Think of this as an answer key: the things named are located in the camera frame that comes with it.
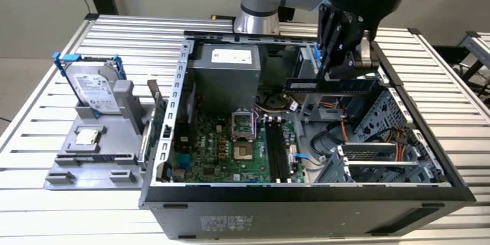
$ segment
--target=robotic arm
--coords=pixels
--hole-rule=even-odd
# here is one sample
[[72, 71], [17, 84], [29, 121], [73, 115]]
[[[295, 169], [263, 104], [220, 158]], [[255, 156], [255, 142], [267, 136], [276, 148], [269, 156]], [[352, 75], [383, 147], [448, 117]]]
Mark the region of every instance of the robotic arm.
[[382, 19], [402, 0], [328, 0], [319, 7], [317, 79], [350, 79], [378, 68], [370, 42]]
[[[277, 7], [311, 10], [322, 0], [241, 0], [233, 22], [237, 33], [279, 34]], [[317, 81], [351, 79], [378, 68], [371, 41], [382, 19], [402, 0], [328, 0], [319, 5], [316, 36]]]

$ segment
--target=expansion slot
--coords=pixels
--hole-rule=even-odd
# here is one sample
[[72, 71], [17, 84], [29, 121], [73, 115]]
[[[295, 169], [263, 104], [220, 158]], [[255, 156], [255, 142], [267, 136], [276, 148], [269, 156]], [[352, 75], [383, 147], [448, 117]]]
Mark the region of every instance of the expansion slot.
[[268, 153], [269, 179], [285, 182], [289, 178], [285, 150], [283, 145], [283, 129], [280, 119], [268, 117], [265, 121], [265, 139]]

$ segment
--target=aluminum workbench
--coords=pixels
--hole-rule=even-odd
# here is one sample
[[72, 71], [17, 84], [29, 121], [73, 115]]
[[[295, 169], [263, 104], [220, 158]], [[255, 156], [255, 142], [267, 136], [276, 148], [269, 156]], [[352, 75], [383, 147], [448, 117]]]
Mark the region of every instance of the aluminum workbench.
[[[151, 102], [147, 79], [168, 95], [184, 30], [231, 32], [225, 20], [101, 15], [84, 20], [62, 53], [123, 57], [133, 93]], [[316, 35], [287, 23], [283, 36]], [[203, 240], [200, 244], [490, 244], [490, 114], [420, 35], [380, 28], [376, 41], [476, 197], [466, 207], [400, 238]], [[48, 191], [44, 177], [76, 118], [76, 98], [50, 67], [0, 138], [0, 244], [151, 244], [168, 241], [139, 191]]]

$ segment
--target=sticker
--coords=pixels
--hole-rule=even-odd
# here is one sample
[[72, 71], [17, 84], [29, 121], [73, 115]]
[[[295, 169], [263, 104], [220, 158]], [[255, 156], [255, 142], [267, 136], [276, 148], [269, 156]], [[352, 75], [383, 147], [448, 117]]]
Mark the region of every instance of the sticker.
[[295, 100], [292, 101], [292, 103], [289, 105], [289, 109], [291, 109], [291, 111], [296, 111], [296, 109], [297, 109], [297, 102]]
[[316, 83], [291, 83], [289, 84], [291, 89], [301, 89], [301, 88], [316, 88]]
[[200, 225], [204, 232], [249, 231], [252, 215], [200, 216]]
[[236, 49], [215, 49], [212, 50], [211, 62], [252, 64], [252, 51]]
[[119, 112], [107, 79], [100, 75], [80, 73], [73, 74], [73, 78], [89, 106], [100, 113]]

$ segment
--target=motherboard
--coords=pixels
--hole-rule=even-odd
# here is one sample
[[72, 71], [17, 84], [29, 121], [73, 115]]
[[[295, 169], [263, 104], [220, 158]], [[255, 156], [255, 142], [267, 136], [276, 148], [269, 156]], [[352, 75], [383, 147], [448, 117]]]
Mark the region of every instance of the motherboard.
[[[297, 148], [292, 122], [280, 123], [277, 140], [267, 136], [265, 119], [256, 118], [252, 113], [248, 118], [245, 114], [235, 117], [199, 116], [193, 149], [176, 156], [173, 181], [276, 182], [271, 172], [280, 163], [287, 173], [284, 182], [304, 182], [300, 162], [289, 152], [291, 148]], [[271, 146], [277, 149], [272, 162], [268, 154]]]

